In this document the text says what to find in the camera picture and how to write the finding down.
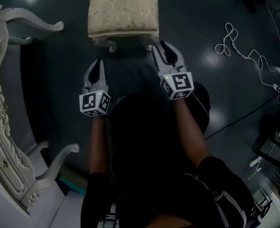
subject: upholstered stool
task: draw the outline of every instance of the upholstered stool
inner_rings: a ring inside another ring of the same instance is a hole
[[[90,0],[88,35],[98,47],[117,49],[108,37],[139,35],[147,50],[159,41],[158,0]]]

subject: glossy floor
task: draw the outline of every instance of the glossy floor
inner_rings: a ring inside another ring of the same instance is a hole
[[[35,135],[50,142],[52,157],[66,144],[80,144],[79,154],[71,154],[67,162],[87,170],[87,143],[91,118],[79,113],[78,96],[83,76],[97,58],[104,59],[113,102],[134,92],[150,92],[158,87],[156,69],[150,53],[141,47],[126,48],[121,57],[107,49],[94,47],[87,35],[87,14],[90,0],[0,0],[4,7],[28,9],[48,23],[63,21],[65,30],[45,33],[24,25],[10,24],[9,33],[37,38],[34,53],[28,56],[32,74],[28,85],[36,100],[30,112],[37,115]],[[263,5],[250,13],[241,0],[159,0],[160,38],[184,55],[193,79],[208,90],[211,100],[209,136],[228,123],[244,116],[274,96],[274,91],[260,83],[254,63],[242,59],[231,47],[231,56],[218,55],[214,46],[222,42],[227,22],[238,30],[236,45],[247,54],[257,49],[269,64],[280,65],[280,43],[270,15]],[[279,75],[267,68],[263,81],[279,84]],[[221,158],[254,191],[262,175],[251,181],[249,161],[260,133],[261,114],[276,111],[273,101],[238,124],[227,128],[207,142],[212,155]]]

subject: person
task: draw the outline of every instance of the person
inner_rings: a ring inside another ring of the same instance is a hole
[[[93,118],[82,228],[98,227],[114,201],[121,228],[244,227],[253,198],[243,181],[211,156],[203,136],[210,100],[201,84],[194,82],[194,88],[187,98],[172,100],[168,110],[140,94],[117,104],[110,116],[112,184],[106,120]]]

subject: white cable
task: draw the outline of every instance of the white cable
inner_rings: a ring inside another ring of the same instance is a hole
[[[277,137],[276,137],[276,141],[278,140],[278,138],[279,138],[279,135],[278,135],[278,133],[275,133],[275,135],[277,134]],[[275,147],[275,143],[273,143],[273,142],[271,142],[271,150],[269,151],[269,153],[268,153],[268,155],[271,153],[271,151],[274,149],[274,147]],[[260,169],[258,169],[258,167],[259,167],[259,164],[260,164],[260,162],[263,160],[263,158],[260,160],[260,161],[258,161],[257,162],[257,165],[256,166],[254,166],[253,167],[253,174],[251,175],[251,176],[249,176],[249,178],[248,178],[248,180],[251,180],[255,175],[256,175],[256,173],[257,172],[259,172],[260,170],[261,170],[261,168]]]
[[[228,25],[231,26],[230,32],[228,31],[228,28],[227,28]],[[269,64],[268,64],[268,62],[267,62],[267,60],[266,60],[266,58],[265,58],[264,56],[261,56],[261,55],[258,53],[258,51],[252,50],[252,51],[250,51],[250,53],[248,54],[248,56],[245,56],[245,55],[243,55],[243,54],[237,49],[237,47],[236,47],[236,45],[235,45],[235,40],[236,40],[237,37],[238,37],[238,30],[236,30],[236,29],[233,27],[233,25],[232,25],[231,23],[226,23],[226,24],[225,24],[225,30],[226,30],[226,33],[227,33],[227,34],[226,34],[226,36],[225,36],[224,39],[223,39],[223,43],[222,43],[222,44],[218,44],[218,45],[216,45],[216,46],[214,47],[215,53],[217,53],[217,54],[223,54],[223,53],[224,53],[224,54],[225,54],[226,56],[228,56],[228,57],[231,55],[231,52],[230,52],[229,48],[225,45],[225,40],[229,37],[229,38],[231,39],[231,41],[232,41],[232,46],[233,46],[233,48],[235,49],[235,51],[236,51],[240,56],[242,56],[243,59],[249,59],[249,60],[252,60],[252,61],[255,63],[255,65],[256,65],[257,68],[258,68],[258,73],[259,73],[259,77],[260,77],[261,83],[262,83],[263,85],[265,85],[265,86],[273,87],[272,85],[268,85],[268,84],[266,84],[266,83],[264,83],[264,82],[262,81],[260,71],[261,71],[262,68],[263,68],[263,59],[264,59],[265,63],[267,64],[267,66],[268,66],[270,72],[275,72],[275,71],[277,71],[277,70],[271,70],[271,69],[270,69],[270,66],[269,66]],[[231,34],[233,34],[234,31],[236,31],[236,37],[235,37],[235,38],[232,38],[232,37],[231,37]],[[219,46],[223,47],[223,50],[220,51],[220,52],[217,51],[217,47],[219,47]],[[255,52],[255,53],[259,56],[257,62],[256,62],[253,58],[250,57],[251,54],[252,54],[253,52]]]
[[[196,97],[196,95],[194,94],[194,92],[192,92],[193,96],[196,98],[196,100],[201,104],[201,106],[203,107],[203,109],[205,110],[208,119],[210,119],[210,115],[208,114],[206,108],[203,106],[203,104],[199,101],[199,99]]]
[[[190,174],[190,173],[184,173],[184,174],[195,178],[196,181],[200,181],[201,183],[203,183],[203,185],[205,186],[206,189],[210,190],[210,189],[208,188],[208,186],[206,186],[206,184],[205,184],[203,181],[201,181],[201,180],[198,179],[197,176],[194,177],[194,176],[193,176],[192,174]]]
[[[275,23],[274,18],[273,18],[273,16],[272,16],[272,15],[273,15],[273,13],[274,13],[274,7],[272,7],[272,12],[269,10],[269,8],[268,8],[268,6],[267,6],[267,4],[266,4],[266,3],[265,3],[265,7],[267,8],[268,13],[271,15],[271,18],[272,18],[273,24],[274,24],[274,26],[275,26],[275,29],[277,30],[278,38],[279,38],[279,41],[280,41],[279,31],[278,31],[278,29],[277,29],[276,23]]]

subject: black cable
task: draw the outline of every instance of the black cable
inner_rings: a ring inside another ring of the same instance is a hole
[[[235,122],[230,123],[230,124],[228,124],[227,126],[224,126],[222,129],[218,130],[217,132],[212,133],[210,136],[208,136],[207,138],[205,138],[205,140],[208,140],[209,138],[213,137],[214,135],[220,133],[220,132],[221,132],[222,130],[224,130],[225,128],[230,127],[230,126],[232,126],[232,125],[238,123],[239,121],[243,120],[244,118],[248,117],[249,115],[251,115],[251,114],[257,112],[260,108],[264,107],[267,103],[269,103],[270,101],[272,101],[276,96],[277,96],[277,93],[275,94],[275,96],[274,96],[272,99],[267,100],[265,103],[263,103],[263,104],[262,104],[261,106],[259,106],[257,109],[255,109],[255,110],[249,112],[247,115],[245,115],[245,116],[239,118],[239,119],[236,120]]]

